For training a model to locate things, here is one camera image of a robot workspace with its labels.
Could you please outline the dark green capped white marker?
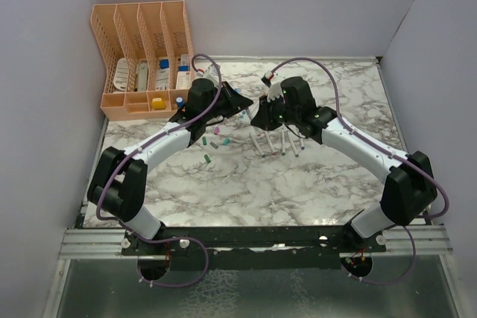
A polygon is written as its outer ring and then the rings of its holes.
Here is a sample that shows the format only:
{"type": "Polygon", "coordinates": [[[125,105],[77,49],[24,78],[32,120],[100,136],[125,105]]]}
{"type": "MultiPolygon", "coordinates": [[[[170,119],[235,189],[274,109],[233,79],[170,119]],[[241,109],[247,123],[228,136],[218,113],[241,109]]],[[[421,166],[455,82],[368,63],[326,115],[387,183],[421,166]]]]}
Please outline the dark green capped white marker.
{"type": "Polygon", "coordinates": [[[258,151],[260,157],[265,158],[265,153],[262,150],[261,146],[259,145],[258,141],[256,140],[256,136],[254,134],[250,134],[250,140],[252,141],[254,147],[258,151]]]}

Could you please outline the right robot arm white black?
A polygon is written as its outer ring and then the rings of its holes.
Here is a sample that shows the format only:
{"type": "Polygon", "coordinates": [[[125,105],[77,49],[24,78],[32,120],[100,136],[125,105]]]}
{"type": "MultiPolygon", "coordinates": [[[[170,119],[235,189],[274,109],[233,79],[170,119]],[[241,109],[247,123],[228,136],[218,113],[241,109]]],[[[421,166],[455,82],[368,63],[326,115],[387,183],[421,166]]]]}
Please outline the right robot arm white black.
{"type": "Polygon", "coordinates": [[[338,112],[318,106],[308,83],[290,77],[272,84],[259,98],[251,124],[261,130],[295,126],[301,136],[333,148],[371,172],[383,185],[382,198],[344,226],[342,242],[352,252],[367,246],[370,237],[390,226],[407,226],[437,198],[432,167],[426,154],[407,154],[387,147],[352,127],[338,112]]]}

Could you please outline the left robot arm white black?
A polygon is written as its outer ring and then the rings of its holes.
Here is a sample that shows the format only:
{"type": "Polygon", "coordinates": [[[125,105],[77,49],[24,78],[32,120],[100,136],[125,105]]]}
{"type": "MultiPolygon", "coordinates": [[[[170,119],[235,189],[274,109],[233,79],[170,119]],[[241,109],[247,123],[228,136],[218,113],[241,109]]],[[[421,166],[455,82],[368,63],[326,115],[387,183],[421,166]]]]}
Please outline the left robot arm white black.
{"type": "Polygon", "coordinates": [[[214,118],[230,118],[253,101],[240,95],[227,82],[220,85],[198,78],[187,99],[156,134],[124,150],[108,147],[100,156],[86,194],[96,209],[109,213],[128,230],[139,235],[139,245],[148,254],[162,250],[162,221],[145,207],[148,174],[173,154],[194,144],[214,118]]]}

